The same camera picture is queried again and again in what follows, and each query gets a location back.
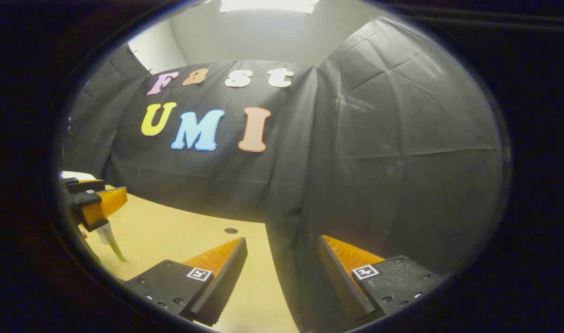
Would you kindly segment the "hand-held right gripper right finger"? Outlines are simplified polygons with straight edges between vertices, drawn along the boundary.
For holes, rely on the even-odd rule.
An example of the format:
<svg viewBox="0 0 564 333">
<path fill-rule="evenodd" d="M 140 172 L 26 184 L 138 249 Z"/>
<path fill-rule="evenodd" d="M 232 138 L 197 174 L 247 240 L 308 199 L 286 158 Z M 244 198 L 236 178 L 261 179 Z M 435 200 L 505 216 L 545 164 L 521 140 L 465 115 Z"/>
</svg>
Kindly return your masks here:
<svg viewBox="0 0 564 333">
<path fill-rule="evenodd" d="M 318 238 L 318 256 L 348 318 L 358 324 L 408 308 L 444 280 L 406 256 L 384 259 L 327 235 Z"/>
</svg>

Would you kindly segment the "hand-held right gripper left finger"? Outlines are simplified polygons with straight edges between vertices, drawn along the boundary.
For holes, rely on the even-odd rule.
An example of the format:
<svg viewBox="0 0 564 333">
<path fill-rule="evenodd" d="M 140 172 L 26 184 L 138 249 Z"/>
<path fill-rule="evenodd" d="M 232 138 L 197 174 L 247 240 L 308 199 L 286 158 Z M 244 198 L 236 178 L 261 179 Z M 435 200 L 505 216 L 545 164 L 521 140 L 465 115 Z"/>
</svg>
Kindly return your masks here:
<svg viewBox="0 0 564 333">
<path fill-rule="evenodd" d="M 124 285 L 163 311 L 211 327 L 231 297 L 247 254 L 246 239 L 239 237 L 182 263 L 163 260 Z"/>
</svg>

